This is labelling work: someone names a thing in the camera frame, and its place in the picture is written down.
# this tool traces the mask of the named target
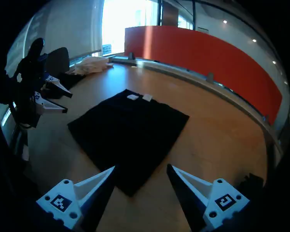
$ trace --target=building outside window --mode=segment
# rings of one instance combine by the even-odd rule
[[[157,25],[158,3],[153,0],[104,0],[103,55],[125,50],[125,28]]]
[[[178,15],[178,27],[192,30],[193,24],[190,22],[187,22],[182,16]]]

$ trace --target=black cloth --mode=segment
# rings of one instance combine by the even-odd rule
[[[136,100],[128,95],[139,96]],[[168,154],[189,116],[124,90],[68,124],[71,134],[104,171],[119,165],[117,187],[133,196]]]

